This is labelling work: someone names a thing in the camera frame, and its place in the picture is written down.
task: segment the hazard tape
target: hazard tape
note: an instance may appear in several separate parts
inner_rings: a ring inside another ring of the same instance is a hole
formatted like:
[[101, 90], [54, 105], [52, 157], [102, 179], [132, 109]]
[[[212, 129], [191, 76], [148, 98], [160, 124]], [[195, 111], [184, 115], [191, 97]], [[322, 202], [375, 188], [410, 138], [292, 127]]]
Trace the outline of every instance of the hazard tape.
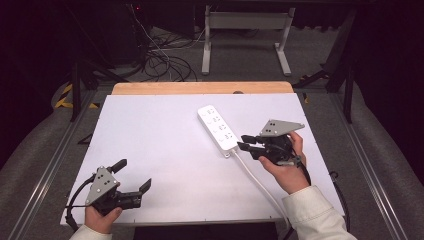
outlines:
[[[74, 105], [72, 103], [67, 103], [65, 102], [66, 97], [68, 96], [68, 94], [71, 92], [72, 90], [72, 83], [69, 82], [65, 89], [63, 89], [62, 95], [60, 95], [59, 101], [57, 101], [55, 108], [73, 108]], [[90, 103], [89, 108], [100, 108], [100, 103]]]

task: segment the gray carpet floor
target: gray carpet floor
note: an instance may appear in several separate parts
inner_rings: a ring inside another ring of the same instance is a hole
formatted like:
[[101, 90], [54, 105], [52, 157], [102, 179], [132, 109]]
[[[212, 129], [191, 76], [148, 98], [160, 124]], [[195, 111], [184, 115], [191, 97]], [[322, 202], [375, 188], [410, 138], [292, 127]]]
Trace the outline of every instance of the gray carpet floor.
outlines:
[[[189, 62], [198, 81], [288, 81], [293, 84], [301, 76], [320, 70], [319, 64], [325, 62], [337, 31], [323, 33], [317, 29], [292, 28], [285, 51], [292, 70], [291, 77], [284, 77], [274, 51], [273, 44], [280, 34], [278, 31], [259, 31], [250, 37], [231, 32], [214, 35], [210, 74], [207, 76], [201, 75], [201, 42], [166, 53]], [[169, 81], [168, 77], [166, 75], [159, 80]], [[146, 76], [140, 73], [129, 78], [131, 81], [140, 79], [146, 79]], [[195, 76], [192, 74], [189, 80], [195, 81]], [[343, 89], [337, 94], [328, 94], [323, 90], [326, 81], [319, 80], [298, 90], [298, 95], [329, 171], [339, 174], [337, 183], [349, 208], [351, 232], [358, 239], [424, 239], [421, 224], [424, 222], [423, 186], [389, 134], [366, 107], [360, 89], [355, 86], [353, 124], [348, 125], [340, 116]], [[58, 89], [52, 105], [63, 88]], [[103, 103], [112, 88], [112, 82], [100, 82], [92, 102]], [[300, 92], [307, 93], [308, 103]], [[19, 239], [68, 239], [72, 235], [72, 230], [59, 222], [67, 203], [66, 196], [87, 150], [87, 145], [77, 143], [94, 132], [100, 111], [101, 108], [90, 108], [83, 112], [69, 147], [61, 150], [60, 165], [52, 176], [53, 181], [46, 186], [45, 195], [41, 196], [43, 201], [34, 208], [35, 215], [28, 219], [25, 228], [14, 230], [39, 180], [50, 166], [52, 156], [58, 154], [57, 148], [69, 131], [72, 109], [55, 109], [22, 141], [0, 172], [0, 239], [7, 239], [11, 233], [17, 236], [16, 232], [21, 230]], [[364, 168], [361, 164], [351, 130], [359, 140], [359, 150], [366, 154], [372, 168]], [[382, 195], [374, 190], [375, 182], [367, 178], [369, 172], [377, 177], [378, 186], [382, 186], [380, 193], [385, 194], [389, 208], [379, 204]], [[395, 232], [390, 227], [393, 222], [401, 226]], [[284, 225], [276, 223], [276, 228], [280, 232], [279, 239], [282, 239], [286, 232]], [[115, 226], [113, 233], [115, 240], [132, 239], [134, 228]]]

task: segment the power strip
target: power strip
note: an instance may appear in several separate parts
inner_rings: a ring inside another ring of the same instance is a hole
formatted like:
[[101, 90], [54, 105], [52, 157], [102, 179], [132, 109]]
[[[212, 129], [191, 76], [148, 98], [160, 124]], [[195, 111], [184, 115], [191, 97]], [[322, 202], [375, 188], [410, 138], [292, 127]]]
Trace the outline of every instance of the power strip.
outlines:
[[214, 106], [200, 108], [197, 117], [224, 157], [228, 158], [231, 152], [237, 151], [238, 138]]

